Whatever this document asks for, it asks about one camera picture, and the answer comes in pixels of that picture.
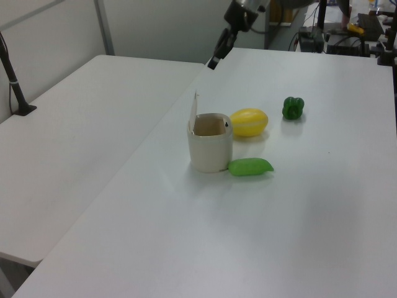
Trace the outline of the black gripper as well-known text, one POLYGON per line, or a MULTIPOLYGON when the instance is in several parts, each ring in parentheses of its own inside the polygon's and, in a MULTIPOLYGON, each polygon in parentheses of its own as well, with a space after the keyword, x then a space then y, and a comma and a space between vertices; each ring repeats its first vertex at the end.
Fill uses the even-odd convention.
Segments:
POLYGON ((218 39, 213 56, 208 62, 208 67, 214 70, 221 59, 224 59, 233 49, 239 31, 247 32, 258 17, 260 1, 232 0, 224 14, 224 20, 231 29, 224 29, 218 39))

